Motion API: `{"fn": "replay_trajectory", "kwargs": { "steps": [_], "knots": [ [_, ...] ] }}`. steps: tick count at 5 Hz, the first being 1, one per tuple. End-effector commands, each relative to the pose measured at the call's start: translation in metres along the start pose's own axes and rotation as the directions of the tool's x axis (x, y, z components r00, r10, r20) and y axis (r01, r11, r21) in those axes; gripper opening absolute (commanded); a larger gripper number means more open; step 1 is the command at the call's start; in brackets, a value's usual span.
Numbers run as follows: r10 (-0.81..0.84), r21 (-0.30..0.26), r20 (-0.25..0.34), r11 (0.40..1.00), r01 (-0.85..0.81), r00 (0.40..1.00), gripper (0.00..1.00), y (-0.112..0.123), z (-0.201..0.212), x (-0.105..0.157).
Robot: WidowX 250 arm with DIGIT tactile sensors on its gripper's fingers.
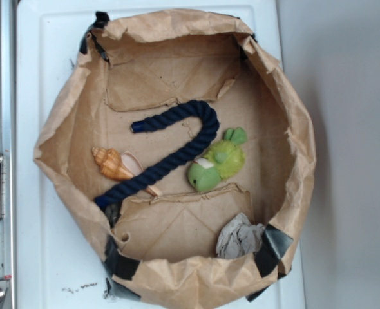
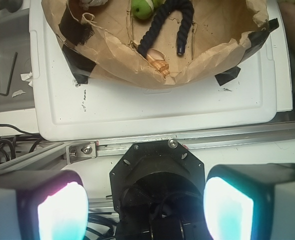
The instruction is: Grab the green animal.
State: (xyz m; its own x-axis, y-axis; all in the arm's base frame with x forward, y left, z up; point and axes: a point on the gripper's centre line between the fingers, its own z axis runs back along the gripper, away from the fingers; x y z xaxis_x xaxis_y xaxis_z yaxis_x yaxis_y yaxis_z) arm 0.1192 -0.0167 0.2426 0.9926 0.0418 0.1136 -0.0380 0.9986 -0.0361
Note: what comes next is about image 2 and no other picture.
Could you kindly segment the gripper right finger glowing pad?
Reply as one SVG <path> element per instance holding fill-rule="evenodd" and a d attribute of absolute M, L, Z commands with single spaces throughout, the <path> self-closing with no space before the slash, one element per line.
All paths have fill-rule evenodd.
<path fill-rule="evenodd" d="M 214 240 L 295 240 L 295 163 L 215 165 L 203 208 Z"/>

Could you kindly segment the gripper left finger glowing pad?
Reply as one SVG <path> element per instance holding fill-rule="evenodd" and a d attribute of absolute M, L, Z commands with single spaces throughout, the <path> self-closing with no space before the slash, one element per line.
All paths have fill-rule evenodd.
<path fill-rule="evenodd" d="M 0 170 L 0 240 L 81 240 L 88 210 L 72 170 Z"/>

